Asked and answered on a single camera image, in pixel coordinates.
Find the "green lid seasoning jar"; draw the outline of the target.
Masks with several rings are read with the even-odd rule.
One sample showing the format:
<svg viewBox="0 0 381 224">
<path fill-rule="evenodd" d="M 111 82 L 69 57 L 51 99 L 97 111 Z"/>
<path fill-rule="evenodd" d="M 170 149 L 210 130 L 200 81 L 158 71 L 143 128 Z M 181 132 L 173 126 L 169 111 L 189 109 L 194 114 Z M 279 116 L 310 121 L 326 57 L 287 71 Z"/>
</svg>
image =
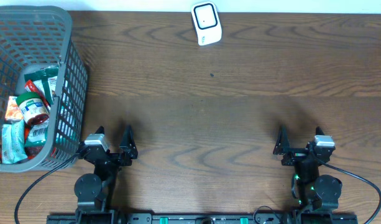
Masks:
<svg viewBox="0 0 381 224">
<path fill-rule="evenodd" d="M 49 112 L 39 94 L 27 92 L 16 98 L 16 103 L 24 117 L 24 121 L 29 126 L 44 123 L 49 119 Z"/>
</svg>

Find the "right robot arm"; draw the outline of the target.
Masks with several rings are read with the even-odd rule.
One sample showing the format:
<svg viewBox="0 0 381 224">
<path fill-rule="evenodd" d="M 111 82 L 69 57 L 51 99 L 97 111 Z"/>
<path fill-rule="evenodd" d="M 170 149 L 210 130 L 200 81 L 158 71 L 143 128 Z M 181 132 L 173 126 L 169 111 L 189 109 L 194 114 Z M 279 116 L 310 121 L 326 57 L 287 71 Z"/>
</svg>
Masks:
<svg viewBox="0 0 381 224">
<path fill-rule="evenodd" d="M 304 148 L 291 147 L 285 127 L 280 127 L 273 154 L 283 156 L 283 166 L 293 166 L 291 193 L 299 207 L 283 215 L 282 223 L 333 223 L 333 210 L 339 206 L 342 182 L 321 175 L 319 167 L 329 161 L 335 150 L 331 136 L 316 128 L 314 139 Z"/>
</svg>

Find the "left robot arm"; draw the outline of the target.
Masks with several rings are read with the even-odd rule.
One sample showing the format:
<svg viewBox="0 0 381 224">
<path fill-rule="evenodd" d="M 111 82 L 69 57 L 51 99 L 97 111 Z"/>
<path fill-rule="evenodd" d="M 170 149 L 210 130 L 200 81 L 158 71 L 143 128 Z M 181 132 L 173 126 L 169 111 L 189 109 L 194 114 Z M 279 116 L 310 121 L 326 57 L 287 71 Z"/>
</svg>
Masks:
<svg viewBox="0 0 381 224">
<path fill-rule="evenodd" d="M 125 127 L 119 148 L 121 152 L 109 150 L 102 126 L 80 144 L 78 157 L 94 165 L 94 171 L 79 177 L 74 186 L 77 223 L 126 222 L 126 216 L 110 203 L 118 172 L 138 156 L 131 126 Z"/>
</svg>

